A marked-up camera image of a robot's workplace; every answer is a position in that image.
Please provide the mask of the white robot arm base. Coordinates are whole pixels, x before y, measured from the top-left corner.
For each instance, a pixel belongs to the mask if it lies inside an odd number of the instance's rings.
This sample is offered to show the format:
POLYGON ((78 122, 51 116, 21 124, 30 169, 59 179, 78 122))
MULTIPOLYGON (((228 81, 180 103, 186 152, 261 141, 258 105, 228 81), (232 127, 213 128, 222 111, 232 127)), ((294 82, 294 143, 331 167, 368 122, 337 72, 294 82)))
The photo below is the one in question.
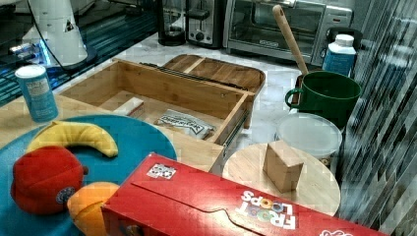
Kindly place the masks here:
POLYGON ((85 44, 71 0, 28 0, 32 27, 23 42, 9 52, 47 69, 74 71, 96 58, 96 50, 85 44))

